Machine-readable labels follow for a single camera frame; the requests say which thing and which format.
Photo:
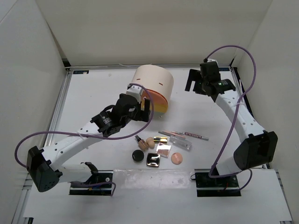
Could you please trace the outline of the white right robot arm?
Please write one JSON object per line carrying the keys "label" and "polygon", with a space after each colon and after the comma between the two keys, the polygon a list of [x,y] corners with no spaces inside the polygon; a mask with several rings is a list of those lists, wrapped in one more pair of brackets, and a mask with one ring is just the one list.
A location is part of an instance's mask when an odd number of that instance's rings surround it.
{"label": "white right robot arm", "polygon": [[241,143],[226,160],[219,161],[217,156],[209,174],[211,184],[219,187],[227,176],[272,162],[278,136],[274,131],[266,131],[241,104],[235,85],[221,78],[216,61],[201,63],[199,70],[191,69],[185,90],[209,96],[231,121]]}

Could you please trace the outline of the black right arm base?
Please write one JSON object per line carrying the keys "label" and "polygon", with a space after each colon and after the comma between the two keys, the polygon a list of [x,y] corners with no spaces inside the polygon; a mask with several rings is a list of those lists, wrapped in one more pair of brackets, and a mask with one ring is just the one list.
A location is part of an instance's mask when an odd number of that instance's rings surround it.
{"label": "black right arm base", "polygon": [[236,175],[223,178],[210,178],[208,171],[196,170],[190,176],[195,181],[197,197],[238,197],[241,196]]}

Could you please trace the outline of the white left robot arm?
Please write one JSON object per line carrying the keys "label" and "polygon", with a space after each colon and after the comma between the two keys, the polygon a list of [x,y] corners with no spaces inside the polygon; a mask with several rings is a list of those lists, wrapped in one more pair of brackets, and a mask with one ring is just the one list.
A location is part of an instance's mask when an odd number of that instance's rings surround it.
{"label": "white left robot arm", "polygon": [[152,119],[150,97],[142,104],[135,97],[121,94],[115,105],[106,107],[91,118],[74,136],[68,135],[52,146],[28,151],[27,171],[37,190],[45,192],[59,183],[69,182],[75,188],[99,187],[99,171],[91,162],[65,165],[65,162],[89,146],[118,133],[130,121]]}

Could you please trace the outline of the blue label sticker left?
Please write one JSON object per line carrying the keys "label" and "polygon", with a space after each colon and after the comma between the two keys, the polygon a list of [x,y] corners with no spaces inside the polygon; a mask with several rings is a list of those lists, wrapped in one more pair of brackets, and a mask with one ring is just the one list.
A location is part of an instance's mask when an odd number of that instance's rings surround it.
{"label": "blue label sticker left", "polygon": [[73,74],[88,74],[89,70],[74,70]]}

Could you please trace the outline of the square black gold compact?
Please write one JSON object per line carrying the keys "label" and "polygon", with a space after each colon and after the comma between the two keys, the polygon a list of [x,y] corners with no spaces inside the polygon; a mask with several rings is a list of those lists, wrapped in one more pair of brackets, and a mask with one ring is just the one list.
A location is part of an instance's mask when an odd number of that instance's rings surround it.
{"label": "square black gold compact", "polygon": [[157,168],[160,165],[160,159],[161,159],[161,156],[159,154],[148,153],[147,159],[146,159],[146,165],[148,167]]}

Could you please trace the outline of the round pink powder puff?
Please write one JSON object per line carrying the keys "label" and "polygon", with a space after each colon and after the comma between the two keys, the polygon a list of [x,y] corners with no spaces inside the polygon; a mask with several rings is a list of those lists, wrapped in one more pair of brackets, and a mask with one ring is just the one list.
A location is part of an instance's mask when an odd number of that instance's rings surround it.
{"label": "round pink powder puff", "polygon": [[171,162],[175,165],[181,164],[183,161],[183,156],[181,153],[173,153],[171,155]]}

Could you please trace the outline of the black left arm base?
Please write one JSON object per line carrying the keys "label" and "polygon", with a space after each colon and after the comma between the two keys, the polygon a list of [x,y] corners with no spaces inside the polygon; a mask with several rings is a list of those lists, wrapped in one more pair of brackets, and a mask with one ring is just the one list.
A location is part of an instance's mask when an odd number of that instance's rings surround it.
{"label": "black left arm base", "polygon": [[85,181],[71,182],[71,196],[113,196],[116,184],[113,171],[100,171],[91,162],[85,162],[91,176]]}

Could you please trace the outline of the round black compact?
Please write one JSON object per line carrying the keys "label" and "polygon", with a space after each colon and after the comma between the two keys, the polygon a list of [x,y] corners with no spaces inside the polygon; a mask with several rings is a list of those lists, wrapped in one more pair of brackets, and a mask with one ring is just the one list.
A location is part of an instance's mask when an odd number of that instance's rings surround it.
{"label": "round black compact", "polygon": [[135,150],[133,153],[132,153],[132,159],[134,162],[136,163],[140,163],[143,161],[144,159],[144,152],[142,150]]}

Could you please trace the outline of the black gold lipstick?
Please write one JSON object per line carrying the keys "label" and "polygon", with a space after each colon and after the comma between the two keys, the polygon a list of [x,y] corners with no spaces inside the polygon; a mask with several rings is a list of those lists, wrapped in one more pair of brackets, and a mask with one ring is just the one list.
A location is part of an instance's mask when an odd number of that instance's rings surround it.
{"label": "black gold lipstick", "polygon": [[158,142],[167,142],[168,138],[167,137],[155,136],[155,137],[153,137],[153,140],[154,140],[155,143],[158,143]]}

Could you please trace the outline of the beige makeup sponge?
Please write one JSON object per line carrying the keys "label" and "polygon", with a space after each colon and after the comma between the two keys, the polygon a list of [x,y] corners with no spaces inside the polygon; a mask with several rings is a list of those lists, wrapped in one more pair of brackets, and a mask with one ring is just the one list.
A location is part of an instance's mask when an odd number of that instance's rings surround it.
{"label": "beige makeup sponge", "polygon": [[153,149],[155,147],[155,142],[152,137],[148,137],[146,139],[146,143],[149,145],[149,148]]}

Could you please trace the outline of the yellow drawer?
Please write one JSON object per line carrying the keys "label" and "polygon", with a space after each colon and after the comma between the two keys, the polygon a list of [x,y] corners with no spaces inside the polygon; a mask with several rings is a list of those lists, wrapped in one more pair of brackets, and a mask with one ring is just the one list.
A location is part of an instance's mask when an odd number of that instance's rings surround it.
{"label": "yellow drawer", "polygon": [[162,116],[168,111],[168,105],[154,104],[154,116]]}

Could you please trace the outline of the orange drawer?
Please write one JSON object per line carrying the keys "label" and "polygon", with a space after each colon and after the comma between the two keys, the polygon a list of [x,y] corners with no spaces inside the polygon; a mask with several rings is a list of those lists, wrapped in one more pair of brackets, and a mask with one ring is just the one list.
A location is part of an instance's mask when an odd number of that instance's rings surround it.
{"label": "orange drawer", "polygon": [[[154,104],[162,104],[162,105],[165,105],[167,104],[168,105],[168,101],[166,100],[166,98],[161,95],[160,93],[156,92],[156,91],[152,91],[152,90],[148,90],[149,94],[151,95],[152,99],[153,99],[153,102]],[[142,108],[144,108],[144,98],[147,98],[149,99],[149,95],[143,91],[142,93],[142,100],[141,100],[141,104],[142,104]]]}

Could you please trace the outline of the silver tube with red print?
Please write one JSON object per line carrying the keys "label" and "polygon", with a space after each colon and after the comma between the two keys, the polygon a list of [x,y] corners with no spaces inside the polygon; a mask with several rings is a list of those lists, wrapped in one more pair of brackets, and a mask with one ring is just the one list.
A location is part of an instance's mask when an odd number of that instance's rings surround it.
{"label": "silver tube with red print", "polygon": [[197,139],[201,139],[201,140],[205,140],[205,141],[209,141],[208,137],[198,135],[198,134],[194,134],[194,133],[190,133],[190,132],[184,132],[184,135],[190,136],[190,137],[193,137],[193,138],[197,138]]}

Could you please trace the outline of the cream drawer organizer shell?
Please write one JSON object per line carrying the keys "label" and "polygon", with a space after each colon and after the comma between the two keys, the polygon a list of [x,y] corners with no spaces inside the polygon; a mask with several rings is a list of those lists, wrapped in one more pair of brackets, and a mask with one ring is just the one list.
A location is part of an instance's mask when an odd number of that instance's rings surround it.
{"label": "cream drawer organizer shell", "polygon": [[147,64],[136,69],[131,83],[141,84],[146,89],[159,93],[168,102],[171,97],[174,78],[167,69]]}

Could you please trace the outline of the pink eyeshadow palette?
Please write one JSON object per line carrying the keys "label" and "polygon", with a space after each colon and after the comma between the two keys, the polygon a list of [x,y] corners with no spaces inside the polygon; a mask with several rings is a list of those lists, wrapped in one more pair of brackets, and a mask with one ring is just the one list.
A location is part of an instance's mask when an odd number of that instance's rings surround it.
{"label": "pink eyeshadow palette", "polygon": [[156,148],[156,154],[159,154],[160,156],[162,156],[164,158],[168,158],[170,150],[171,150],[171,145],[168,145],[163,142],[159,142],[159,144]]}

